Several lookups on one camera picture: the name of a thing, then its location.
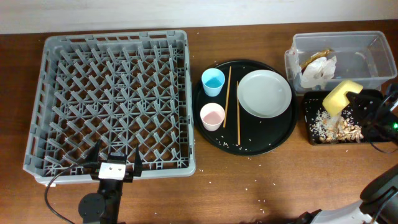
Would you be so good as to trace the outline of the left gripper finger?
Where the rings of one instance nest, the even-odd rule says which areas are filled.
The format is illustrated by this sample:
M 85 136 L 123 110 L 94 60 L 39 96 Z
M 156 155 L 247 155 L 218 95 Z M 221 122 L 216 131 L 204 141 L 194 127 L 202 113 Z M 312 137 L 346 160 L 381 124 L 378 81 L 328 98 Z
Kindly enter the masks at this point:
M 143 165 L 142 165 L 141 155 L 139 152 L 139 145 L 137 145 L 135 148 L 133 176 L 140 177 L 142 175 L 142 168 L 143 168 Z
M 98 140 L 95 143 L 94 148 L 90 151 L 89 153 L 89 161 L 90 162 L 96 162 L 98 160 L 98 154 L 100 151 L 100 145 L 101 145 L 101 140 Z

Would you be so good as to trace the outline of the yellow plastic bowl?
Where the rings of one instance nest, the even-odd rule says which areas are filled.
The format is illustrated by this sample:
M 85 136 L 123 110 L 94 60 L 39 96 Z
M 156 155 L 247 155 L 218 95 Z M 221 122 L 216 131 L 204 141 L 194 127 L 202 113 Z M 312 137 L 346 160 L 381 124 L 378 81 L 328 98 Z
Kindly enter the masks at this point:
M 360 93 L 362 89 L 363 86 L 359 83 L 344 80 L 324 98 L 322 105 L 330 116 L 336 116 L 349 105 L 347 92 Z

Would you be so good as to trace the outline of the food scraps and rice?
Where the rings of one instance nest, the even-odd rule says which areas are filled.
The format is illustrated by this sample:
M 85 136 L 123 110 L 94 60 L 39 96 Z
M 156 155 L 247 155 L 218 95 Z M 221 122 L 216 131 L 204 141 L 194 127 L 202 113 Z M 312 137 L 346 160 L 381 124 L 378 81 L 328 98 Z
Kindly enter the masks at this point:
M 309 135 L 316 144 L 360 143 L 364 139 L 362 128 L 351 110 L 331 116 L 319 109 L 310 119 Z

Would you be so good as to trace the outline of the white napkin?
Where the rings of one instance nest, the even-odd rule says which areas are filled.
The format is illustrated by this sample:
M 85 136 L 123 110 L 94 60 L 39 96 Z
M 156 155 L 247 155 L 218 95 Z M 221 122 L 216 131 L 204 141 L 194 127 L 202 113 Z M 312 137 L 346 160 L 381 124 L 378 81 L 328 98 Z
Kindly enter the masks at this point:
M 310 64 L 304 70 L 300 85 L 302 88 L 313 88 L 317 85 L 324 85 L 327 80 L 331 80 L 335 75 L 336 56 L 331 59 L 320 57 Z

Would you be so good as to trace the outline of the gold snack wrapper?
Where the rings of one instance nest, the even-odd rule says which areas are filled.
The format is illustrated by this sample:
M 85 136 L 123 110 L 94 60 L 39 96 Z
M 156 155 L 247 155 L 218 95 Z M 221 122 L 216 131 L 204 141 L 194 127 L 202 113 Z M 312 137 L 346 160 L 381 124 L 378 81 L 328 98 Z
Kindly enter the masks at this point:
M 321 57 L 326 57 L 328 56 L 330 53 L 333 52 L 333 49 L 324 49 L 320 52 L 317 52 L 315 54 L 313 54 L 309 59 L 307 59 L 303 64 L 300 65 L 301 70 L 305 70 L 306 67 L 312 63 L 314 60 L 321 58 Z

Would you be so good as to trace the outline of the pink plastic cup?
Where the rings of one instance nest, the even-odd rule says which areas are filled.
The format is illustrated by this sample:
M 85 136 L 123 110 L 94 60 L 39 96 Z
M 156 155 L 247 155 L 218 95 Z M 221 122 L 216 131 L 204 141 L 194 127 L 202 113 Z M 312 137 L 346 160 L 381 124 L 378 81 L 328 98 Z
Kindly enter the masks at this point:
M 200 119 L 207 131 L 216 131 L 225 118 L 224 108 L 217 103 L 207 103 L 200 110 Z

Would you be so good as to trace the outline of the light blue plastic cup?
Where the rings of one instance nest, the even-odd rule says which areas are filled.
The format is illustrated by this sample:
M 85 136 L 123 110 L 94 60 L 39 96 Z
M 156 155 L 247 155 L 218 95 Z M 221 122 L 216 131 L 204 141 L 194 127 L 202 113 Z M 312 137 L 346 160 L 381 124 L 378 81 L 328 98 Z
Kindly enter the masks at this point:
M 225 83 L 225 75 L 217 68 L 209 68 L 202 73 L 201 82 L 205 93 L 214 97 L 221 92 Z

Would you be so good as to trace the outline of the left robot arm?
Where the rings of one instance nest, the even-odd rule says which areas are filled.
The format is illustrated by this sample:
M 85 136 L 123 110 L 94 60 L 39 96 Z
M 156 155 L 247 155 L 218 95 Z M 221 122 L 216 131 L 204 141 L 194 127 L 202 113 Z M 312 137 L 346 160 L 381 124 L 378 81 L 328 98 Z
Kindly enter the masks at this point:
M 101 142 L 86 158 L 84 168 L 91 169 L 90 176 L 99 182 L 96 193 L 85 195 L 78 206 L 83 223 L 117 223 L 123 183 L 131 183 L 142 174 L 141 156 L 136 155 L 132 171 L 127 170 L 127 155 L 112 153 L 106 161 L 98 159 Z

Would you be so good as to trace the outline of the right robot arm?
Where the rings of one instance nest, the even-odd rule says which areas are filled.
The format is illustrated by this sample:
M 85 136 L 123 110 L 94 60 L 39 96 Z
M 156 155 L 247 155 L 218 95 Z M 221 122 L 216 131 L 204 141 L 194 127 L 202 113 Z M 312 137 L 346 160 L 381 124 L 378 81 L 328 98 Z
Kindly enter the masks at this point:
M 346 80 L 332 91 L 303 99 L 305 124 L 314 145 L 397 143 L 397 85 L 386 94 Z M 336 210 L 305 212 L 296 223 L 397 223 L 397 167 L 374 179 L 360 200 Z

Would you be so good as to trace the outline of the black rectangular waste tray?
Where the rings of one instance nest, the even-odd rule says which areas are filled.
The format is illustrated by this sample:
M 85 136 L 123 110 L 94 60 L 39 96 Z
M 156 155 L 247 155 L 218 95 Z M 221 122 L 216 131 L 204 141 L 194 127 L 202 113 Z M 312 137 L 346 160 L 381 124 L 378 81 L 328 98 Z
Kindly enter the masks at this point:
M 325 110 L 322 105 L 322 102 L 323 102 L 324 98 L 329 93 L 330 93 L 329 91 L 309 91 L 306 94 L 304 94 L 303 109 L 304 109 L 305 123 L 306 123 L 306 128 L 307 128 L 307 133 L 308 133 L 310 144 L 321 145 L 321 144 L 316 144 L 311 140 L 311 137 L 309 135 L 309 124 L 310 124 L 310 119 L 315 117 L 315 113 L 319 109 Z M 363 90 L 360 92 L 360 94 L 373 96 L 378 99 L 377 101 L 381 101 L 385 98 L 385 96 L 383 96 L 382 93 L 378 90 Z M 346 106 L 343 110 L 346 110 L 346 111 L 351 110 L 355 120 L 358 121 L 359 125 L 361 126 L 361 122 L 364 120 L 364 117 L 368 113 L 369 105 L 373 104 L 377 101 L 371 101 L 370 103 L 349 103 L 349 105 Z M 376 141 L 368 142 L 368 143 L 373 145 L 375 142 Z M 367 143 L 365 136 L 364 136 L 364 139 L 360 143 Z

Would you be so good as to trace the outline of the grey dishwasher rack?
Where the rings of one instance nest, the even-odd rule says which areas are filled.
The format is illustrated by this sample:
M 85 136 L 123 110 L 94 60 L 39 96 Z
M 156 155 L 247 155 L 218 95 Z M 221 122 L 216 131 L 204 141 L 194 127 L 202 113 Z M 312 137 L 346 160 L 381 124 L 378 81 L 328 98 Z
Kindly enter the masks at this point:
M 59 35 L 44 43 L 23 168 L 40 184 L 92 181 L 82 168 L 141 157 L 143 179 L 194 174 L 192 82 L 183 30 Z

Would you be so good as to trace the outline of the grey round plate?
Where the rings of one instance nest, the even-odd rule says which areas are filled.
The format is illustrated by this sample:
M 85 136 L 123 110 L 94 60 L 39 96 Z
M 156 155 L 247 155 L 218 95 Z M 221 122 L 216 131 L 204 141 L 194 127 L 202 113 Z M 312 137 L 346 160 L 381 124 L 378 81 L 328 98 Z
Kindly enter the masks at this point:
M 238 83 L 238 101 L 249 114 L 258 118 L 281 115 L 292 101 L 287 80 L 270 70 L 255 70 Z

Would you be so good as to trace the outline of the right wooden chopstick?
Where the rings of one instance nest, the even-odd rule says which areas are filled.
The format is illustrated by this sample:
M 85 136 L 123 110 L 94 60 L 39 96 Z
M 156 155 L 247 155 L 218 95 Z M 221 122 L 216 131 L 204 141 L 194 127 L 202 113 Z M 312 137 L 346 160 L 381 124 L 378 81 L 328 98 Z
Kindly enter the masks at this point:
M 237 114 L 237 141 L 238 145 L 241 145 L 241 128 L 240 128 L 240 107 L 239 107 L 239 96 L 238 96 L 239 81 L 236 82 L 236 114 Z

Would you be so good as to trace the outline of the wooden chopstick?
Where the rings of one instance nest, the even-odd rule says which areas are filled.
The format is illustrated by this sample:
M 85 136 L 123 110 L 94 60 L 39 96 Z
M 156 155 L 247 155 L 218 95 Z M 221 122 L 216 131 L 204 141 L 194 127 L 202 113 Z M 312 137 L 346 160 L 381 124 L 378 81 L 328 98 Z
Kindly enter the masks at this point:
M 228 73 L 228 84 L 227 84 L 227 91 L 226 91 L 226 104 L 225 104 L 225 116 L 224 116 L 224 121 L 223 121 L 223 127 L 226 127 L 226 120 L 228 117 L 228 104 L 229 104 L 229 91 L 230 91 L 230 83 L 231 83 L 231 70 L 232 67 L 229 67 L 229 73 Z
M 238 96 L 239 81 L 236 82 L 236 114 L 237 114 L 237 141 L 238 145 L 241 145 L 241 128 L 240 128 L 240 107 L 239 107 L 239 96 Z

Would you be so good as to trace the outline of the left wooden chopstick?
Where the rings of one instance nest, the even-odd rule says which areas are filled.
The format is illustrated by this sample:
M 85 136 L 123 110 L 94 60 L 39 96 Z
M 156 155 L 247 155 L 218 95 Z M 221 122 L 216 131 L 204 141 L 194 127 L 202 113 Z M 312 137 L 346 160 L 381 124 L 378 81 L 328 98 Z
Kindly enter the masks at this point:
M 226 120 L 228 117 L 228 104 L 229 104 L 229 91 L 230 91 L 230 83 L 231 83 L 231 70 L 232 67 L 229 67 L 229 73 L 228 73 L 228 84 L 227 84 L 227 91 L 226 91 L 226 104 L 225 104 L 225 116 L 224 116 L 224 121 L 223 121 L 223 127 L 226 127 Z

